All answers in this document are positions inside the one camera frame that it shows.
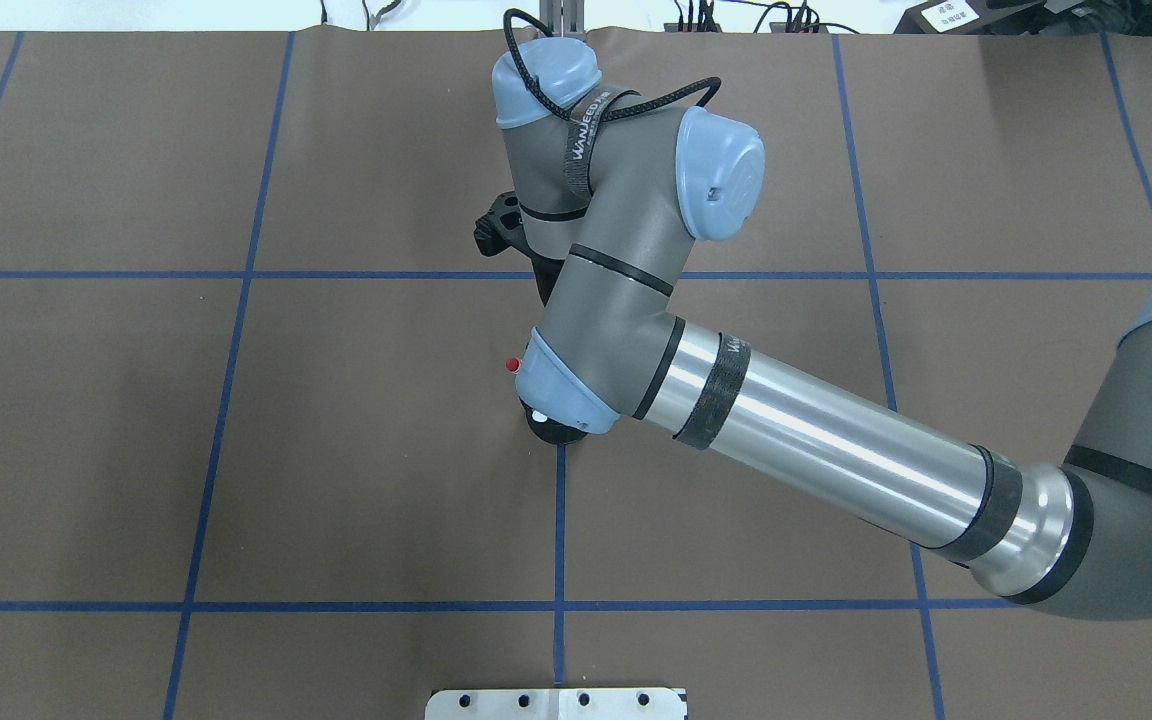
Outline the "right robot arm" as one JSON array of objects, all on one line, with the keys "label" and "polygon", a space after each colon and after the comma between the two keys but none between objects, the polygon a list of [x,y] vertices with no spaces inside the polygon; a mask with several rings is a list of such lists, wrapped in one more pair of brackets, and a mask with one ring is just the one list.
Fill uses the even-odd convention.
[{"label": "right robot arm", "polygon": [[730,240],[765,174],[707,78],[641,101],[573,37],[506,38],[492,70],[515,188],[480,220],[548,283],[516,391],[579,433],[647,420],[965,569],[1007,602],[1152,619],[1152,296],[1058,465],[1016,465],[670,314],[696,242]]}]

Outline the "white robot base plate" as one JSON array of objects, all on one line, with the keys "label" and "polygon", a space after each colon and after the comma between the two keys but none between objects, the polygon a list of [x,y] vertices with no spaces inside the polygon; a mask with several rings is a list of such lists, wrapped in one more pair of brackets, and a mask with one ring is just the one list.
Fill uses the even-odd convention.
[{"label": "white robot base plate", "polygon": [[425,719],[689,719],[685,691],[667,687],[448,689]]}]

